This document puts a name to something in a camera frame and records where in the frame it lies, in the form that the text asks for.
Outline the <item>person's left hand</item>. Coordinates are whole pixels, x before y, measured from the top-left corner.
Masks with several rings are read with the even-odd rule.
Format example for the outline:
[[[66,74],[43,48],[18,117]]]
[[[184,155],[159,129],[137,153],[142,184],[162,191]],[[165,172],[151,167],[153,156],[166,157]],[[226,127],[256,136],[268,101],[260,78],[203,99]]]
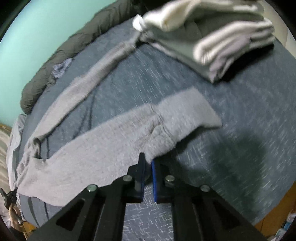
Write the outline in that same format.
[[[11,221],[11,227],[19,232],[25,232],[23,227],[23,220],[20,216],[20,210],[15,204],[11,204],[9,208],[9,217]]]

